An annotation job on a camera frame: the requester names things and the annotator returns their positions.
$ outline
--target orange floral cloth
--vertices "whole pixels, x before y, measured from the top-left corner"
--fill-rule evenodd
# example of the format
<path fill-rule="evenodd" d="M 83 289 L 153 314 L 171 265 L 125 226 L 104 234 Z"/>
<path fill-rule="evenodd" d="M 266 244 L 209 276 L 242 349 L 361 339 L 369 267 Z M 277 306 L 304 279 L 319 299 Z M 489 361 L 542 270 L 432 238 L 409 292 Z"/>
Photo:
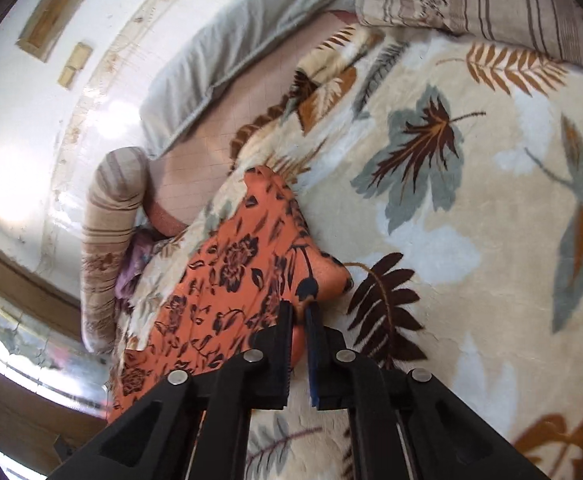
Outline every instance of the orange floral cloth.
<path fill-rule="evenodd" d="M 127 350 L 114 387 L 115 420 L 171 370 L 220 367 L 276 323 L 282 300 L 332 300 L 353 282 L 320 251 L 284 180 L 264 166 L 245 174 L 248 192 L 236 214 L 191 258 L 156 317 L 147 347 Z"/>

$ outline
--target metal rivet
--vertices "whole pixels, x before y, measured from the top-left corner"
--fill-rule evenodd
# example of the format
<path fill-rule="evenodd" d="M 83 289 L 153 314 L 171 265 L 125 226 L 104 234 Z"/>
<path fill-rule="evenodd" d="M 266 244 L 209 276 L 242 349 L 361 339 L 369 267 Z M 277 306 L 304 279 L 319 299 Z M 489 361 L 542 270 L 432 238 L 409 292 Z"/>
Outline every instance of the metal rivet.
<path fill-rule="evenodd" d="M 356 354 L 351 350 L 339 350 L 336 353 L 335 358 L 342 363 L 351 363 L 351 361 L 356 359 Z"/>
<path fill-rule="evenodd" d="M 427 381 L 431 380 L 431 372 L 424 368 L 414 368 L 412 370 L 412 379 L 419 383 L 427 383 Z"/>
<path fill-rule="evenodd" d="M 187 381 L 188 378 L 189 375 L 187 375 L 187 372 L 184 370 L 174 370 L 168 375 L 169 383 L 174 385 L 183 384 L 185 381 Z"/>
<path fill-rule="evenodd" d="M 257 363 L 263 358 L 263 353 L 258 348 L 252 348 L 247 350 L 243 354 L 243 359 L 248 363 Z"/>

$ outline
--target gray pillow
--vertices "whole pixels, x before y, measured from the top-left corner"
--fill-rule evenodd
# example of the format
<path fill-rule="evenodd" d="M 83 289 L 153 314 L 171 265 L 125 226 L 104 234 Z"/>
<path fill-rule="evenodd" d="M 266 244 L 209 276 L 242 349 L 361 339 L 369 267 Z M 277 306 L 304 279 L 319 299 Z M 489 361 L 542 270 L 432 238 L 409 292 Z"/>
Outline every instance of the gray pillow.
<path fill-rule="evenodd" d="M 321 10 L 354 12 L 354 0 L 233 0 L 156 76 L 140 107 L 149 158 L 185 134 L 250 63 Z"/>

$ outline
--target blanket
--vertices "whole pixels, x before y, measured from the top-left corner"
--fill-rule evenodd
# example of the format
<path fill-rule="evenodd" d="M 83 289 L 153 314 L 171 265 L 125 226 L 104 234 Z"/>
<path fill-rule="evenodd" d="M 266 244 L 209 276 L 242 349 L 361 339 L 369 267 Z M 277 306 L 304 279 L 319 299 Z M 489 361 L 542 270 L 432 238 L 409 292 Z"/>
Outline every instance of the blanket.
<path fill-rule="evenodd" d="M 428 368 L 551 478 L 583 479 L 583 70 L 435 31 L 375 35 L 357 25 L 301 60 L 300 98 L 147 266 L 119 351 L 145 347 L 265 165 L 351 272 L 323 305 L 350 348 Z M 252 417 L 247 478 L 350 478 L 347 415 L 308 398 L 301 362 L 286 410 Z"/>

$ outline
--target wooden frame on wall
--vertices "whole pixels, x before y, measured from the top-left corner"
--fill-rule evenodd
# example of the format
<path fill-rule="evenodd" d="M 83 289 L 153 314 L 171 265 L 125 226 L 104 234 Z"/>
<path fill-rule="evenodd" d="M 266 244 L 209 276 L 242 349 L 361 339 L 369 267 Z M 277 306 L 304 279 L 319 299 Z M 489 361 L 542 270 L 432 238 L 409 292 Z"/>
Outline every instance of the wooden frame on wall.
<path fill-rule="evenodd" d="M 45 62 L 83 0 L 41 0 L 16 44 Z"/>

